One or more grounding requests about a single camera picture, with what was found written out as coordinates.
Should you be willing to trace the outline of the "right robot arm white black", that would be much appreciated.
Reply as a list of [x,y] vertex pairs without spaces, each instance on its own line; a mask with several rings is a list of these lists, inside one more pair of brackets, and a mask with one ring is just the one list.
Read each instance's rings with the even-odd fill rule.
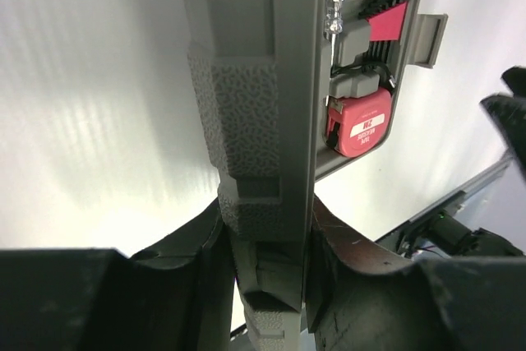
[[[501,79],[509,95],[490,95],[482,106],[503,136],[509,151],[525,173],[525,68],[512,67]],[[471,230],[446,210],[436,209],[407,227],[397,252],[410,257],[428,241],[449,256],[522,256],[524,253],[502,236],[485,229]]]

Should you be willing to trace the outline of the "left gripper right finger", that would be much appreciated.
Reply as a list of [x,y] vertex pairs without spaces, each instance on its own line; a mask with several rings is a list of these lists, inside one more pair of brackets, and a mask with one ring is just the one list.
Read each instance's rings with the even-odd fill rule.
[[522,350],[525,260],[412,261],[315,200],[306,310],[319,350]]

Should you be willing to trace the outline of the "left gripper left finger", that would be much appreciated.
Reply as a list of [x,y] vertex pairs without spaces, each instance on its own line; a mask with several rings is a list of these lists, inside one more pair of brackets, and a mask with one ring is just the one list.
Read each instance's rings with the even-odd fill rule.
[[4,350],[226,350],[234,286],[219,204],[155,244],[1,253]]

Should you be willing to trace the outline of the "grey plastic tool case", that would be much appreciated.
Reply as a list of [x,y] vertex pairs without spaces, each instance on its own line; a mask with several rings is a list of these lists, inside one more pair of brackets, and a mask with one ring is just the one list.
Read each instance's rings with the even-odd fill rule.
[[[331,65],[325,0],[184,0],[192,84],[258,350],[300,349],[314,184],[386,141],[404,69],[416,62],[420,0],[408,0],[399,41],[375,44],[369,60],[370,27],[358,19],[366,1],[344,0]],[[394,75],[392,114],[381,141],[350,159],[325,142],[331,76],[370,61]]]

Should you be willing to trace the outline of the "red tape measure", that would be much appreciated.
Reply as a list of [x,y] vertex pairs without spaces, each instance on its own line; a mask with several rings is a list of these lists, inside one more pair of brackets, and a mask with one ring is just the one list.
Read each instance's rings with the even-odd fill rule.
[[395,77],[383,62],[338,67],[327,103],[327,146],[350,159],[374,148],[389,126],[395,90]]

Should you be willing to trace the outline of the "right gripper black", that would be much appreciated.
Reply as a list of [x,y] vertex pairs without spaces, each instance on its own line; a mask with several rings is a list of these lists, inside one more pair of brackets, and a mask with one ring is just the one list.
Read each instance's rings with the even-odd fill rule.
[[511,67],[501,75],[511,95],[494,94],[481,105],[502,135],[525,179],[525,67]]

